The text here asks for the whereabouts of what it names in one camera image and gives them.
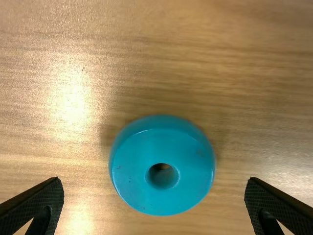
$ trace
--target center hole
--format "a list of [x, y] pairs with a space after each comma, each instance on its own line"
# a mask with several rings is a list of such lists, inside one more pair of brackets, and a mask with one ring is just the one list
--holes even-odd
[[171, 165], [158, 163], [150, 167], [147, 178], [155, 188], [167, 189], [177, 183], [178, 172]]

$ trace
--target wooden table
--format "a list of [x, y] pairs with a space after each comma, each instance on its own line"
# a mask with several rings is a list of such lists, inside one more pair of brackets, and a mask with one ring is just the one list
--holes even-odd
[[[312, 14], [310, 0], [1, 0], [0, 201], [58, 176], [57, 235], [251, 235], [251, 176], [312, 206]], [[217, 154], [211, 192], [177, 216], [134, 211], [109, 179], [114, 137], [150, 114], [193, 121]]]

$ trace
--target blue cylinder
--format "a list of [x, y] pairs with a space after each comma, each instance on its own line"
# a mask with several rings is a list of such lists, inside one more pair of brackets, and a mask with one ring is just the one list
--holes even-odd
[[216, 169], [205, 134], [187, 120], [153, 115], [127, 125], [116, 137], [109, 170], [120, 197], [150, 215], [174, 215], [198, 204]]

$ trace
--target wood grain surface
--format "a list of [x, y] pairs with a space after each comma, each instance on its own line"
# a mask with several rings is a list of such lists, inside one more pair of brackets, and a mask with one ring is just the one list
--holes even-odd
[[[0, 202], [58, 176], [56, 235], [251, 235], [251, 176], [313, 205], [312, 1], [0, 3]], [[109, 179], [114, 137], [150, 114], [191, 120], [217, 154], [180, 215], [134, 211]]]

